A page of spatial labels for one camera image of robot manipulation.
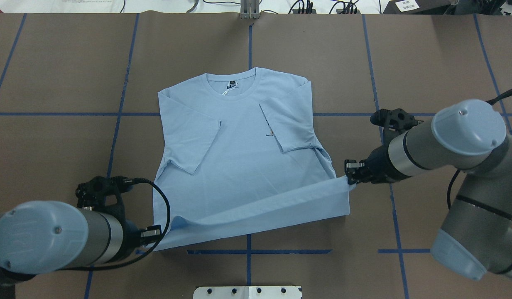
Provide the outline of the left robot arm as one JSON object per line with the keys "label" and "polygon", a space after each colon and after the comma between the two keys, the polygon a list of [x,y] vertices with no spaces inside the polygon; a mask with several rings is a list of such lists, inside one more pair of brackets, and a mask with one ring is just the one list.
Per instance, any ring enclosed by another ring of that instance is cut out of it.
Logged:
{"label": "left robot arm", "polygon": [[22,203],[0,214],[0,299],[55,271],[115,270],[139,247],[162,239],[160,225],[138,229],[123,210],[98,212],[57,201]]}

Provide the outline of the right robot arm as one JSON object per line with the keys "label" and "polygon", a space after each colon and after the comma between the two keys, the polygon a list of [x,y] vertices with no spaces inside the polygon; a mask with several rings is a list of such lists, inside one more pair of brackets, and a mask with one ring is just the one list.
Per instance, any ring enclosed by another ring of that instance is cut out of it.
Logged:
{"label": "right robot arm", "polygon": [[421,121],[381,109],[370,122],[383,142],[363,160],[346,160],[349,185],[389,184],[446,165],[466,176],[430,253],[472,280],[491,273],[512,280],[512,135],[489,102],[463,100]]}

